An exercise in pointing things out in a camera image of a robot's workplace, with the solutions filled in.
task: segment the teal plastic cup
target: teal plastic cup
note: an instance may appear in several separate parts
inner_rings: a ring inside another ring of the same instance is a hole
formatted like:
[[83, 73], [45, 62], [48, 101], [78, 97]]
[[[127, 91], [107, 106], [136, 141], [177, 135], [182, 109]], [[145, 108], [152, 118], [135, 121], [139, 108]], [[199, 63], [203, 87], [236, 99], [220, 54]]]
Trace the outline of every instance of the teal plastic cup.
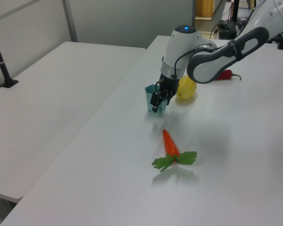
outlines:
[[160, 105], [158, 106], [158, 110], [157, 112], [154, 112], [152, 111], [152, 108], [153, 108], [153, 105], [150, 104], [150, 101], [151, 101], [151, 98], [152, 98], [152, 94], [155, 91], [155, 85], [149, 85], [145, 88], [145, 92], [146, 92], [146, 100], [147, 100], [147, 107], [148, 107], [148, 110], [151, 112], [151, 113], [162, 113], [165, 111], [166, 109], [166, 103], [167, 101], [164, 100], [160, 103]]

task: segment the red chili pepper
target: red chili pepper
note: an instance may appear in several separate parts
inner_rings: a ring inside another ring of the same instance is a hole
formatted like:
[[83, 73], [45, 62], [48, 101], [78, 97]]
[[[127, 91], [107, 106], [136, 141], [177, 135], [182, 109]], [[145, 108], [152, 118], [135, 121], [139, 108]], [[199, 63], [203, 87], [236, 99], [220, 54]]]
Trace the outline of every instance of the red chili pepper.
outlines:
[[164, 137], [164, 144], [165, 144], [166, 153], [171, 155], [171, 156], [177, 155], [177, 157], [179, 157], [178, 148], [176, 147], [176, 144], [174, 143], [174, 141], [171, 138], [168, 131], [166, 131], [165, 129], [162, 130], [162, 135]]
[[216, 80], [228, 80], [231, 79], [233, 76], [238, 76], [240, 80], [242, 80], [240, 75], [233, 74], [231, 70], [224, 70]]

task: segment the toy carrot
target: toy carrot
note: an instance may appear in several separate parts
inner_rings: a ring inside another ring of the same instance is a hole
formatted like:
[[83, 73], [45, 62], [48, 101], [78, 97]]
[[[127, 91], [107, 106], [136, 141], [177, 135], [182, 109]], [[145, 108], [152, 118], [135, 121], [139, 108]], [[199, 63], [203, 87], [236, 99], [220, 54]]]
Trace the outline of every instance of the toy carrot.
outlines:
[[162, 172], [170, 165], [172, 165], [173, 162], [177, 162], [182, 165], [192, 165], [196, 161], [197, 152], [179, 153], [176, 144], [174, 143], [168, 131], [164, 129], [162, 131], [162, 134], [164, 138], [166, 156], [164, 158], [154, 160], [154, 162], [152, 163], [152, 166], [154, 166], [154, 168], [162, 168], [162, 170], [160, 171]]

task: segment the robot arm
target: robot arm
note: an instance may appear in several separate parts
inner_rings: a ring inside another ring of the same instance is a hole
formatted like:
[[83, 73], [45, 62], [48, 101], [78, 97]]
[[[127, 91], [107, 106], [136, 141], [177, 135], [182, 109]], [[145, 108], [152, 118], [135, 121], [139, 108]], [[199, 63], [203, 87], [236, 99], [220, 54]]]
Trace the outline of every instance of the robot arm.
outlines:
[[195, 28], [179, 26], [171, 34], [158, 81], [159, 91], [153, 93], [153, 111], [176, 94], [178, 81], [185, 68], [197, 83], [210, 83], [227, 67], [260, 48], [283, 32], [283, 0], [266, 0], [252, 12], [247, 26], [238, 37], [221, 48], [202, 37]]

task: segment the white table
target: white table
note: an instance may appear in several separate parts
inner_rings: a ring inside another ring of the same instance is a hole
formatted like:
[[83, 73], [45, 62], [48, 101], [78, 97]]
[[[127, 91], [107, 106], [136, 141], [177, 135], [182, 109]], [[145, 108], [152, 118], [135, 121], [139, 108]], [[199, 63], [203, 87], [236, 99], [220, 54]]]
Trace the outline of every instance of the white table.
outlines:
[[[283, 226], [283, 51], [266, 44], [231, 69], [242, 81], [198, 85], [189, 105], [147, 112], [160, 75], [158, 36], [2, 226]], [[225, 44], [216, 40], [217, 45]], [[192, 166], [163, 173], [162, 129]]]
[[27, 193], [144, 51], [66, 42], [0, 88], [0, 198]]

